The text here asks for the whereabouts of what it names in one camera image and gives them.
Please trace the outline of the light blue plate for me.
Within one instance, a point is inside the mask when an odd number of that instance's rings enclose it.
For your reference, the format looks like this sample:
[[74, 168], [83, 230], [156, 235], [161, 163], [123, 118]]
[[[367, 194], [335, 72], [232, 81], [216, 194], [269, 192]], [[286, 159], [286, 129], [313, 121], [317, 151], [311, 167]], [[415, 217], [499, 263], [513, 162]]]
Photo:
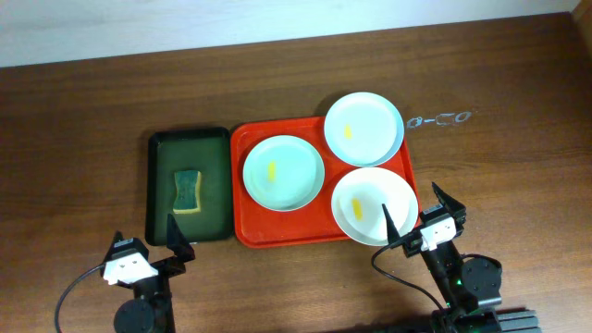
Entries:
[[355, 167], [388, 162], [402, 147], [404, 125], [399, 109], [372, 92], [353, 92], [327, 111], [324, 136], [330, 151]]
[[290, 212], [315, 199], [325, 174], [323, 159], [311, 143], [277, 135], [257, 143], [247, 154], [242, 180], [256, 203], [272, 211]]

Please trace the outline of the white plate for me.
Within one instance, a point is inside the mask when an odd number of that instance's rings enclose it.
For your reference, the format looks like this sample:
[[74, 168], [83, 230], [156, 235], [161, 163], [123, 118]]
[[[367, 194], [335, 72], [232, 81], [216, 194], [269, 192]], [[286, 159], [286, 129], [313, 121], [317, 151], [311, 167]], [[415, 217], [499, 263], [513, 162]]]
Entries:
[[412, 231], [419, 203], [404, 178], [381, 167], [363, 167], [345, 175], [331, 197], [331, 211], [339, 228], [351, 239], [369, 246], [388, 244], [387, 208], [398, 233]]

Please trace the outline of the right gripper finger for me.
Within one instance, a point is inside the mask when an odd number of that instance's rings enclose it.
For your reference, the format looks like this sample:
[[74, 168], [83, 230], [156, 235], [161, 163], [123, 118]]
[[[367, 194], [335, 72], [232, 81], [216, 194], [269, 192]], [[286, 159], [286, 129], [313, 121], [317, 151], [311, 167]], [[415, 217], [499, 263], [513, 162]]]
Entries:
[[466, 206], [444, 192], [435, 182], [432, 183], [432, 189], [436, 194], [439, 203], [446, 208], [454, 220], [466, 219]]
[[382, 204], [382, 209], [386, 220], [388, 247], [397, 247], [400, 244], [401, 236], [395, 227], [394, 221], [390, 216], [387, 206], [384, 203]]

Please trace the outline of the light blue plate top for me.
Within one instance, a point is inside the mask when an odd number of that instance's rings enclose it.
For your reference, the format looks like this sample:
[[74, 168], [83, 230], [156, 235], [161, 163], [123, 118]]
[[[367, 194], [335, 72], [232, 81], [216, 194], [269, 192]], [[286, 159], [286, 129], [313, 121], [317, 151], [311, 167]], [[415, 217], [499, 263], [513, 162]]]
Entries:
[[353, 92], [327, 111], [324, 136], [330, 151], [355, 167], [388, 162], [402, 147], [404, 125], [399, 109], [372, 92]]

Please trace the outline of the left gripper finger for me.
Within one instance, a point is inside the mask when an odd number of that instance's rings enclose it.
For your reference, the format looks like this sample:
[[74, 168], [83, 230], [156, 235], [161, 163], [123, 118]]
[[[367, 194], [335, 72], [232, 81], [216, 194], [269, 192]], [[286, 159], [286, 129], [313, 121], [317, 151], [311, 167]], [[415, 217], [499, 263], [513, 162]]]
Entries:
[[116, 251], [116, 244], [123, 241], [124, 237], [123, 234], [118, 230], [115, 235], [114, 238], [112, 239], [112, 242], [110, 244], [110, 247], [106, 253], [106, 258], [107, 259], [111, 259], [113, 256], [113, 253]]
[[195, 259], [193, 248], [179, 229], [179, 225], [172, 214], [167, 215], [166, 246], [182, 262], [189, 262]]

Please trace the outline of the yellow green scrub sponge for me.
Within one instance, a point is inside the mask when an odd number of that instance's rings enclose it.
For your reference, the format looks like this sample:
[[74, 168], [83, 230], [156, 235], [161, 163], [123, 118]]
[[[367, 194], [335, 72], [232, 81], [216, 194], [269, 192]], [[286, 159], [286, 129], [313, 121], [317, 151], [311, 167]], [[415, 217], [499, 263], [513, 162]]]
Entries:
[[200, 213], [202, 173], [198, 170], [183, 170], [176, 172], [174, 178], [176, 198], [173, 203], [173, 212], [181, 215]]

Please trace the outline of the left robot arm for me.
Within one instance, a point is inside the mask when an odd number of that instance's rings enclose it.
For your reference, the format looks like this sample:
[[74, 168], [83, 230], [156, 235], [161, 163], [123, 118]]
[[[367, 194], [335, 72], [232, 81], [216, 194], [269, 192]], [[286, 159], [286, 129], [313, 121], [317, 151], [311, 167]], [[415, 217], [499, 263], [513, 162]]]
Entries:
[[133, 291], [133, 298], [115, 314], [117, 333], [176, 330], [169, 280], [186, 272], [185, 264], [195, 259], [195, 253], [171, 214], [166, 221], [166, 247], [173, 255], [150, 263], [149, 251], [140, 239], [124, 239], [119, 231], [115, 234], [101, 276], [110, 285]]

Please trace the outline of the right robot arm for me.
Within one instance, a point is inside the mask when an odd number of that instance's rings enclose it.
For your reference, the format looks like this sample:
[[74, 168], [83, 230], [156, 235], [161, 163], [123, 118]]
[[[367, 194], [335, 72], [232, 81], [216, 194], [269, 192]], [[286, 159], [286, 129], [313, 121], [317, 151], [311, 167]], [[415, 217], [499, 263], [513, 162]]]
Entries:
[[482, 254], [458, 252], [453, 240], [463, 233], [466, 207], [437, 184], [432, 189], [438, 205], [421, 212], [420, 226], [405, 235], [395, 228], [388, 208], [382, 207], [388, 244], [376, 254], [402, 247], [406, 257], [421, 255], [447, 305], [442, 306], [425, 289], [378, 268], [377, 255], [372, 256], [371, 265], [385, 277], [419, 290], [436, 304], [438, 309], [427, 321], [429, 332], [500, 332], [495, 308], [501, 304], [502, 265]]

